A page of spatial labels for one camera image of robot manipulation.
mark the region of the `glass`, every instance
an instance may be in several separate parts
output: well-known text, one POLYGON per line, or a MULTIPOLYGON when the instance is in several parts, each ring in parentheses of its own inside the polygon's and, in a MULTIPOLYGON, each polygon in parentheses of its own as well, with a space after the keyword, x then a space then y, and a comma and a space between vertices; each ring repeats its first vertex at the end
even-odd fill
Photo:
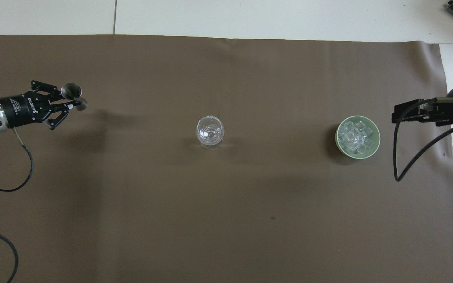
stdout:
POLYGON ((215 150, 223 141, 225 128, 216 116, 209 115, 198 120, 196 134, 205 148, 215 150))

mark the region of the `black cable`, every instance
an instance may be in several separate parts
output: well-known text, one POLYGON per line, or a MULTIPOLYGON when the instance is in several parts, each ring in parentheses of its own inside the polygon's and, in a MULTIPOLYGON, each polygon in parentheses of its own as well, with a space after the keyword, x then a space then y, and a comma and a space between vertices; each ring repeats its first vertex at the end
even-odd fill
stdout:
POLYGON ((436 98, 433 98, 433 99, 426 99, 426 100, 422 100, 422 101, 419 101, 419 102, 416 102, 414 104, 412 104, 410 107, 408 107, 405 111, 403 111, 403 113, 401 113, 399 119, 396 121, 396 127, 394 128, 394 142, 393 142, 393 147, 392 147, 392 166, 394 168, 394 179, 396 181, 401 181, 401 179, 403 179, 403 177, 405 176, 405 174, 408 172, 408 170, 410 169, 410 167, 412 167, 412 165, 414 165, 415 161, 417 161, 417 159, 419 159, 419 157, 424 154, 424 152, 426 152, 426 150, 428 150, 430 147, 432 147, 435 143, 439 142, 440 140, 442 140, 443 138, 445 138, 446 136, 448 136, 449 134, 452 134, 453 133, 453 128, 445 131, 444 133, 440 134, 439 136, 437 136, 435 139, 433 139, 432 141, 430 141, 426 146, 424 146, 419 152, 417 152, 417 154, 415 154, 415 156, 413 156, 412 160, 410 160, 410 162, 408 163, 408 165, 406 165, 406 167, 403 169, 403 171, 401 172, 401 174, 398 176, 398 165, 397 165, 397 160, 396 160, 396 152, 397 152, 397 142, 398 142, 398 129, 400 127, 400 124, 401 122, 403 121, 403 119, 405 118, 405 116, 410 112, 412 111, 413 109, 415 109, 416 107, 422 105, 422 104, 425 104, 425 103, 429 103, 429 102, 435 102, 436 101, 436 98))
POLYGON ((22 143, 22 140, 20 139, 20 136, 18 136, 18 133, 17 133, 16 129, 13 128, 13 130, 14 130, 14 133, 17 135, 17 138, 18 138, 18 141, 20 142, 20 145, 24 148, 24 150, 27 152, 27 155, 29 156, 29 161, 31 161, 31 169, 29 170, 29 175, 27 175, 26 180, 20 186, 18 186, 17 188, 11 189, 11 190, 0 189, 1 192, 14 192, 16 190, 19 190, 20 188, 22 188, 23 186, 25 186, 27 184, 29 179, 31 179, 31 176, 33 175, 33 171, 34 171, 34 161, 33 161, 33 156, 31 155, 31 152, 29 151, 27 146, 24 145, 24 143, 22 143))
POLYGON ((8 238, 0 234, 0 239, 5 241, 11 248, 11 251, 13 252, 13 256, 15 258, 15 264, 13 266, 13 272, 11 273, 11 276, 9 277, 7 283, 10 283, 13 280, 13 277, 15 277, 15 274, 17 273, 17 268, 18 268, 18 254, 17 254, 17 249, 15 249, 15 246, 11 243, 8 238))

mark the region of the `brown tablecloth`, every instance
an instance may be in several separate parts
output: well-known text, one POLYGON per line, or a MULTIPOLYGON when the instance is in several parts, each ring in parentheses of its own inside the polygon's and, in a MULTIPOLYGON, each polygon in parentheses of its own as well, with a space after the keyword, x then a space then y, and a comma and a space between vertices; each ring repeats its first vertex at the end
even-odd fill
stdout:
MULTIPOLYGON (((453 156, 400 183, 395 104, 446 95, 438 45, 163 36, 0 36, 0 97, 76 82, 88 109, 18 130, 35 172, 0 192, 14 282, 453 282, 453 156), (225 126, 205 150, 199 118, 225 126), (343 156, 350 115, 378 152, 343 156)), ((401 126, 399 164, 447 128, 401 126)), ((1 188, 28 160, 0 134, 1 188)), ((11 273, 0 240, 0 281, 11 273)))

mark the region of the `bowl rim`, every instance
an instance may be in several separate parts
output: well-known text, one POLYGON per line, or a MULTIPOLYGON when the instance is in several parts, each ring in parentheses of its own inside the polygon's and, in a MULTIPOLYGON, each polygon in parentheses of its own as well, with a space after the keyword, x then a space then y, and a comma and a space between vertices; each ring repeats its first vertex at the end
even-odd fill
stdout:
POLYGON ((335 144, 337 145, 338 149, 340 150, 340 152, 342 152, 345 156, 348 156, 350 158, 354 158, 354 159, 366 159, 372 155, 374 155, 377 150, 379 150, 379 147, 381 145, 381 131, 379 130, 379 127, 377 127, 377 124, 375 124, 375 122, 373 122, 370 118, 368 117, 365 117, 365 116, 362 116, 362 115, 352 115, 352 116, 349 116, 345 119, 342 120, 342 122, 340 122, 340 124, 338 125, 337 127, 337 130, 335 131, 335 144), (356 156, 351 156, 350 154, 348 154, 347 152, 345 152, 341 147, 340 145, 338 145, 338 129, 340 129, 340 126, 347 120, 349 120, 350 118, 354 118, 354 117, 360 117, 360 118, 365 118, 366 120, 369 120, 370 122, 372 122, 372 124, 375 126, 375 129, 377 130, 377 132, 379 133, 379 143, 377 144, 377 147, 375 148, 374 152, 372 152, 372 154, 368 155, 368 156, 364 156, 364 157, 356 157, 356 156))

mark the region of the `white table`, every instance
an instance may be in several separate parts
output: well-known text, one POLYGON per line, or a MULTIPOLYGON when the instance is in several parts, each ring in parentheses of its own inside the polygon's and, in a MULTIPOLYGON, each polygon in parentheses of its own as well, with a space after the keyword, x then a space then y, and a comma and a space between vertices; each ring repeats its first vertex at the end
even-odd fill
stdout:
POLYGON ((445 0, 0 0, 0 34, 422 40, 440 44, 450 90, 453 16, 444 10, 445 3, 445 0))

